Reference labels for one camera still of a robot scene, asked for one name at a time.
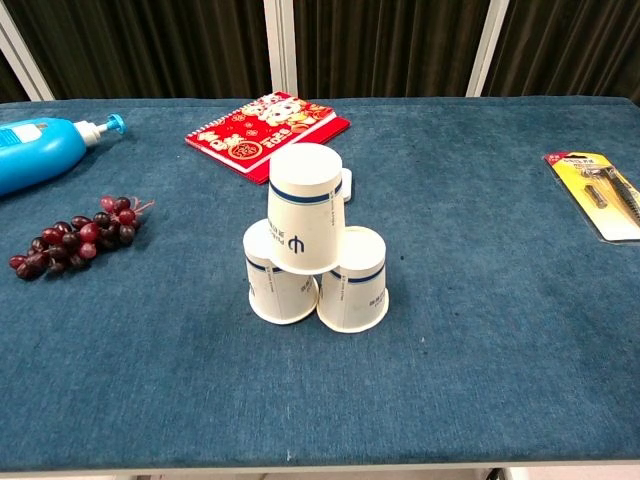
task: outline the curtain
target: curtain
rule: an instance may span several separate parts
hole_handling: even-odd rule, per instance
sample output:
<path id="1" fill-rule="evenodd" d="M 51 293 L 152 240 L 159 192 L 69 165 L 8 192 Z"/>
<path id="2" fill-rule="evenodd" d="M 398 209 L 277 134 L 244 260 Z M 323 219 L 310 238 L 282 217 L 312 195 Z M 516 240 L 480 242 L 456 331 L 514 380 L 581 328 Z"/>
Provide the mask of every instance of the curtain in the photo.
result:
<path id="1" fill-rule="evenodd" d="M 271 91 L 262 2 L 4 2 L 56 98 Z"/>
<path id="2" fill-rule="evenodd" d="M 613 95 L 640 104 L 640 2 L 511 0 L 485 95 Z"/>
<path id="3" fill-rule="evenodd" d="M 25 100 L 29 100 L 27 93 L 20 85 L 7 59 L 0 54 L 0 103 Z"/>
<path id="4" fill-rule="evenodd" d="M 464 96 L 489 0 L 294 0 L 304 98 Z"/>

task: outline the blue tablecloth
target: blue tablecloth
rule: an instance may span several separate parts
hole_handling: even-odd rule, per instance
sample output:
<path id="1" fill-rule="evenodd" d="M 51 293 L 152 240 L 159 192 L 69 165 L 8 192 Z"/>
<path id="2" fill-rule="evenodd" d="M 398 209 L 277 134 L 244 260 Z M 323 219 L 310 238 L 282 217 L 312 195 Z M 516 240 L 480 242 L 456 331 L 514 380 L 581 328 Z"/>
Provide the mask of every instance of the blue tablecloth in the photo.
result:
<path id="1" fill-rule="evenodd" d="M 389 314 L 340 335 L 247 302 L 267 191 L 186 146 L 242 100 L 0 106 L 127 121 L 0 199 L 6 259 L 104 194 L 155 199 L 89 271 L 0 274 L 0 470 L 640 457 L 640 248 L 600 242 L 542 160 L 605 153 L 640 184 L 640 110 L 612 98 L 332 100 L 347 223 L 387 242 Z"/>

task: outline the red grapes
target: red grapes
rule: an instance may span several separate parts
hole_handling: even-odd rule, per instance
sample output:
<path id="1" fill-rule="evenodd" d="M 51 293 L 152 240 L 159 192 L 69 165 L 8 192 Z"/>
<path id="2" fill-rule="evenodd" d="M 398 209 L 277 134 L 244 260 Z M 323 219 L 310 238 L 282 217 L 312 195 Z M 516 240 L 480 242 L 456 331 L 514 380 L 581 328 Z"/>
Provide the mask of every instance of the red grapes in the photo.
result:
<path id="1" fill-rule="evenodd" d="M 68 268 L 83 269 L 100 252 L 130 245 L 140 228 L 140 215 L 154 203 L 141 205 L 133 197 L 132 205 L 126 197 L 104 196 L 100 200 L 104 211 L 96 213 L 93 220 L 78 215 L 70 224 L 56 222 L 45 228 L 31 241 L 27 255 L 14 255 L 9 266 L 23 280 L 33 280 L 47 270 L 60 275 Z"/>

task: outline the cup rim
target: cup rim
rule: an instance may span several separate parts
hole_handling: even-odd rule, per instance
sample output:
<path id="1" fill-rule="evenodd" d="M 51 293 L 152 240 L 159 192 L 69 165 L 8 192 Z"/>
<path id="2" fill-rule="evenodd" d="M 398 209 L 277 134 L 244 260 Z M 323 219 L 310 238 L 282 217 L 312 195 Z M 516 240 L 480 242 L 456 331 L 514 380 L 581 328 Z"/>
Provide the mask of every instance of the cup rim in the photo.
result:
<path id="1" fill-rule="evenodd" d="M 296 275 L 321 275 L 323 273 L 327 273 L 333 270 L 334 268 L 338 267 L 340 262 L 339 260 L 336 260 L 333 263 L 330 263 L 320 268 L 304 269 L 304 268 L 292 267 L 291 265 L 280 261 L 280 259 L 276 258 L 275 255 L 272 254 L 271 263 L 273 263 L 280 270 L 284 270 L 285 272 L 289 272 L 289 273 L 295 273 Z"/>
<path id="2" fill-rule="evenodd" d="M 300 169 L 301 164 L 308 165 Z M 308 169 L 312 166 L 315 171 L 310 173 Z M 331 182 L 341 175 L 342 157 L 333 148 L 320 143 L 290 143 L 271 157 L 269 177 L 276 185 L 292 185 L 304 190 Z"/>
<path id="3" fill-rule="evenodd" d="M 262 247 L 262 249 L 255 248 L 256 234 L 264 234 L 265 246 Z M 269 220 L 267 218 L 263 218 L 252 223 L 245 230 L 244 235 L 242 236 L 242 246 L 244 247 L 245 256 L 261 259 L 262 262 L 271 261 L 271 239 L 269 238 Z"/>
<path id="4" fill-rule="evenodd" d="M 349 260 L 349 259 L 345 259 L 345 257 L 343 256 L 344 250 L 346 248 L 345 246 L 348 241 L 347 237 L 349 236 L 349 233 L 356 233 L 356 232 L 366 233 L 367 235 L 370 235 L 371 237 L 375 238 L 376 242 L 380 242 L 382 244 L 382 252 L 380 252 L 381 255 L 379 256 L 379 258 L 376 258 L 375 263 L 372 263 L 370 266 L 365 268 L 351 268 L 349 266 L 344 265 L 344 263 L 348 263 L 348 260 Z M 362 274 L 366 275 L 369 273 L 373 273 L 373 271 L 381 269 L 385 265 L 386 256 L 387 256 L 387 244 L 384 241 L 384 238 L 382 238 L 382 235 L 380 235 L 378 232 L 376 232 L 372 228 L 362 227 L 358 225 L 351 225 L 351 226 L 345 227 L 344 233 L 343 233 L 343 240 L 342 240 L 342 249 L 338 254 L 339 273 L 343 275 L 347 275 L 348 277 L 352 275 L 362 275 Z"/>

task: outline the paper cup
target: paper cup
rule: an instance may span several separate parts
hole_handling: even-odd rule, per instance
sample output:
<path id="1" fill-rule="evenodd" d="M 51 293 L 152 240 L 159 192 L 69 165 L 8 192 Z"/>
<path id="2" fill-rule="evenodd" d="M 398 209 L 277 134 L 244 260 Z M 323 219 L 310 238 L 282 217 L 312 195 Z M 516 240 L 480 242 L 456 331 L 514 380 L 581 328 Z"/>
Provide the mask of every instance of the paper cup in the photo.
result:
<path id="1" fill-rule="evenodd" d="M 318 284 L 312 276 L 288 273 L 271 263 L 270 236 L 266 218 L 251 225 L 244 234 L 249 303 L 260 318 L 287 325 L 313 312 Z"/>
<path id="2" fill-rule="evenodd" d="M 336 332 L 377 325 L 389 309 L 384 240 L 373 230 L 347 227 L 340 265 L 322 275 L 320 320 Z"/>
<path id="3" fill-rule="evenodd" d="M 342 159 L 324 145 L 296 143 L 271 157 L 271 260 L 288 272 L 335 268 L 344 236 Z"/>

